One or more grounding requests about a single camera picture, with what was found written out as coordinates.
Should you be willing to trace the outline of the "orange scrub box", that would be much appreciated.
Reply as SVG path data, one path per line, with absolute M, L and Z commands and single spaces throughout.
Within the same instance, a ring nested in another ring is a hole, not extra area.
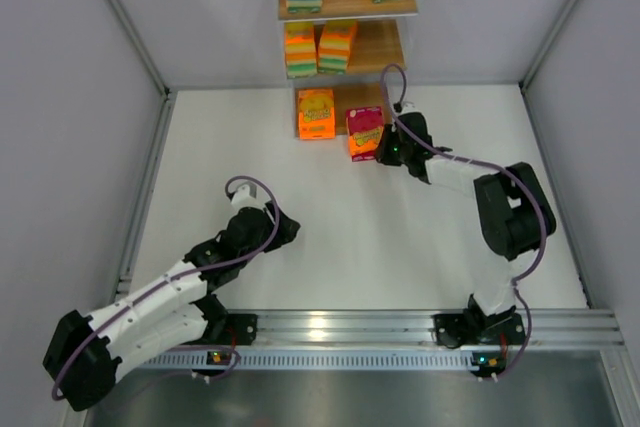
M 296 94 L 298 137 L 327 140 L 336 136 L 332 89 L 300 89 Z

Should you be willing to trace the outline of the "pink orange sponge box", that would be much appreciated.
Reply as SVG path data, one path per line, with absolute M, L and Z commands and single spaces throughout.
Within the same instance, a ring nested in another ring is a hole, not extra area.
M 380 106 L 353 108 L 346 112 L 347 146 L 353 162 L 375 158 L 384 125 Z

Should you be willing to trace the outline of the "orange green sponge pack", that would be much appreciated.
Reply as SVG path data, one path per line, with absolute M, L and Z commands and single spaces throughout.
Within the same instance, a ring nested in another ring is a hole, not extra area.
M 357 34 L 353 19 L 327 21 L 318 44 L 318 70 L 321 73 L 345 74 Z

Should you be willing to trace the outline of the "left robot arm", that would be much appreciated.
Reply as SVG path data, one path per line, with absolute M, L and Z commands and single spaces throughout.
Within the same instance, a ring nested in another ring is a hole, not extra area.
M 299 230 L 299 222 L 273 202 L 244 207 L 149 285 L 88 314 L 67 313 L 43 359 L 54 382 L 53 399 L 67 401 L 76 412 L 87 410 L 157 355 L 182 344 L 226 339 L 229 314 L 216 290 L 255 256 L 293 242 Z

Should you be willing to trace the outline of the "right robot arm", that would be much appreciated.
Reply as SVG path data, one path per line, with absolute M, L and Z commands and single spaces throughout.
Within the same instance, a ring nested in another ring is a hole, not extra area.
M 502 336 L 523 343 L 515 292 L 521 277 L 511 264 L 528 252 L 535 252 L 539 263 L 547 237 L 556 230 L 533 167 L 525 162 L 502 167 L 436 147 L 418 111 L 394 115 L 383 129 L 375 158 L 383 165 L 404 166 L 410 176 L 453 190 L 476 205 L 481 236 L 492 256 L 474 267 L 474 289 L 466 307 L 435 318 L 437 343 L 455 349 L 497 344 Z

